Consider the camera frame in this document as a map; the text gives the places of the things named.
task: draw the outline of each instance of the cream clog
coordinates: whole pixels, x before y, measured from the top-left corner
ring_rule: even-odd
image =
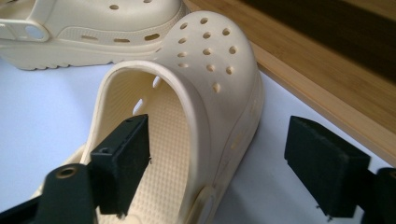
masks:
[[[0,57],[27,70],[144,59],[187,13],[181,0],[0,0]]]
[[[258,127],[262,78],[241,30],[194,12],[145,61],[104,78],[81,162],[116,126],[148,114],[152,164],[121,223],[208,223]],[[118,223],[99,216],[99,223]]]

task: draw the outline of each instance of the ventilation hole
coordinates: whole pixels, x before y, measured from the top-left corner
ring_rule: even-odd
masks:
[[[233,73],[233,67],[227,67],[226,69],[225,69],[225,71],[227,72],[227,74],[228,75],[231,75],[232,73]]]
[[[186,23],[186,22],[184,22],[183,24],[181,24],[180,30],[186,29],[187,25],[188,25],[188,23]]]
[[[208,39],[211,36],[209,32],[204,33],[203,37],[204,39]]]
[[[155,77],[152,81],[152,88],[157,88],[160,85],[161,81],[162,79],[160,77]]]
[[[140,99],[136,105],[134,106],[134,110],[132,111],[132,115],[135,115],[143,105],[143,99]]]
[[[202,18],[202,19],[201,19],[201,24],[206,24],[207,21],[208,21],[208,18]]]
[[[91,36],[91,35],[82,35],[81,39],[83,40],[90,40],[90,41],[98,41],[98,38]]]
[[[187,53],[186,53],[186,52],[181,52],[181,53],[179,53],[179,54],[177,55],[178,58],[184,58],[184,57],[186,57],[186,56],[187,56]]]
[[[112,9],[112,10],[117,10],[117,9],[119,9],[119,6],[117,6],[117,5],[111,5],[111,6],[110,6],[110,9]]]
[[[145,40],[146,40],[146,41],[155,40],[155,39],[158,39],[158,37],[160,37],[159,34],[146,35],[146,36],[145,36]]]
[[[179,44],[184,44],[184,43],[186,43],[186,41],[187,41],[187,38],[181,38],[181,39],[178,40],[178,43]]]
[[[230,29],[228,29],[228,28],[225,28],[224,30],[223,30],[223,35],[229,35],[231,33],[231,31],[230,31]]]
[[[215,71],[215,65],[209,64],[209,65],[206,67],[206,70],[209,71],[209,72]]]
[[[212,53],[212,50],[211,49],[204,49],[204,51],[202,51],[202,53],[204,55],[210,55]]]
[[[179,67],[189,67],[189,65],[186,64],[186,63],[180,63],[178,66],[179,66]]]
[[[214,91],[215,93],[220,92],[220,84],[219,84],[219,83],[213,84],[212,88],[213,88],[213,91]]]
[[[129,39],[121,39],[121,38],[115,38],[114,39],[114,42],[115,43],[122,43],[122,44],[125,44],[125,43],[129,43],[129,42],[131,42]]]
[[[230,49],[228,50],[231,54],[235,54],[236,53],[236,47],[232,46],[230,47]]]

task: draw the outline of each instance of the wooden surface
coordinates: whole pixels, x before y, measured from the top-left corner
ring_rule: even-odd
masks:
[[[396,166],[395,7],[384,12],[382,5],[348,0],[185,2],[235,21],[267,75]]]

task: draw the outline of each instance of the clog strap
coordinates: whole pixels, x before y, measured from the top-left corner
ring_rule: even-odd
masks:
[[[54,0],[36,0],[32,10],[37,11],[35,8],[40,8],[36,13],[36,18],[29,15],[26,20],[0,19],[0,38],[33,42],[47,41],[50,34],[40,23],[48,17],[54,3]],[[15,4],[15,10],[18,10],[18,2],[8,0],[2,1],[0,4]]]

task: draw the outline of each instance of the rubber clog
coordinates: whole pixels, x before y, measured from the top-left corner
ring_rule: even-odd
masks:
[[[144,59],[188,12],[181,0],[2,0],[0,57],[26,70]]]
[[[122,120],[148,114],[152,164],[122,223],[209,223],[256,132],[263,98],[243,32],[220,14],[193,12],[150,59],[106,74],[81,162]]]

